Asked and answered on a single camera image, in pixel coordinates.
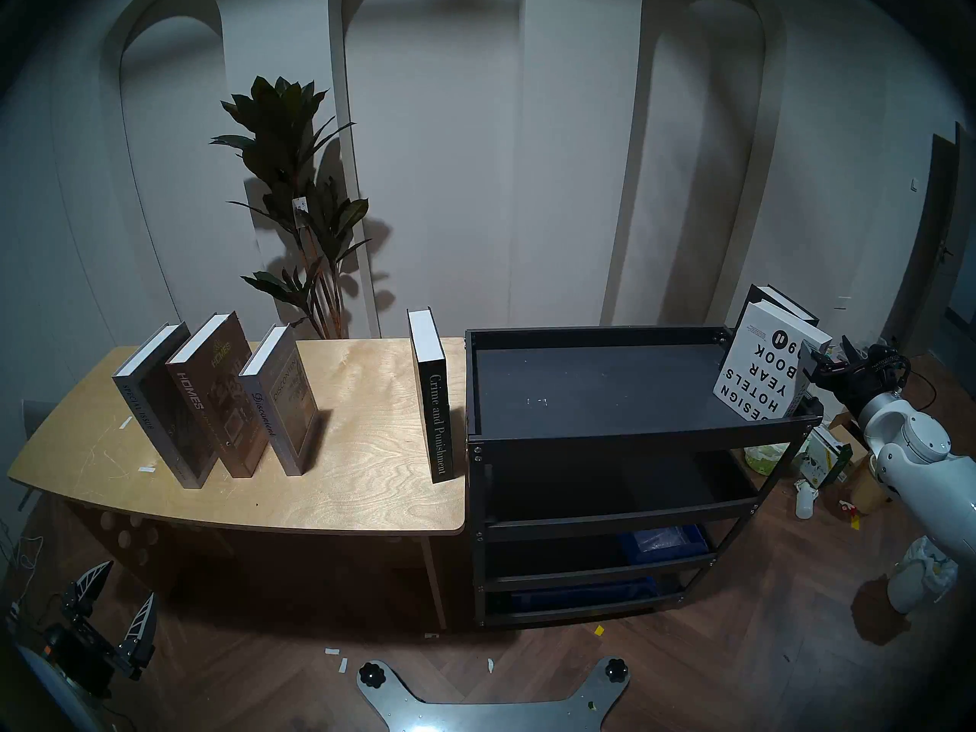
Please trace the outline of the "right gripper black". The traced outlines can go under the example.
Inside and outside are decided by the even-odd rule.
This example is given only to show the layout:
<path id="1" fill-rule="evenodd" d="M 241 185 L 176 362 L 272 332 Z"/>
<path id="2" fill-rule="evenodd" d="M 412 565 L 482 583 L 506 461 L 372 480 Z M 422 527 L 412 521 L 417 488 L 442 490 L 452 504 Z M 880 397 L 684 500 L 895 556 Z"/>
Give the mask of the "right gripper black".
<path id="1" fill-rule="evenodd" d="M 808 365 L 811 384 L 831 392 L 851 415 L 860 415 L 877 396 L 887 404 L 902 397 L 912 373 L 910 359 L 893 347 L 869 347 L 862 352 L 847 336 L 841 336 L 843 361 L 813 357 Z"/>

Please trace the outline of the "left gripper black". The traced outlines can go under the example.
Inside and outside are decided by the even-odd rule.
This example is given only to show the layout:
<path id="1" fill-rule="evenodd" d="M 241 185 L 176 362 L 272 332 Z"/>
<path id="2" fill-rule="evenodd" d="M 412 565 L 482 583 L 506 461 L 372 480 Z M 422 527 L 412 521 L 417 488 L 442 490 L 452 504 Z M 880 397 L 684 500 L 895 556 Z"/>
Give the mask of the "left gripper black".
<path id="1" fill-rule="evenodd" d="M 63 616 L 90 618 L 112 567 L 113 561 L 105 561 L 69 583 L 61 597 Z M 44 657 L 93 698 L 110 699 L 109 685 L 115 673 L 138 681 L 148 667 L 155 651 L 157 606 L 156 593 L 150 593 L 117 645 L 85 620 L 69 626 L 50 624 L 42 632 Z"/>

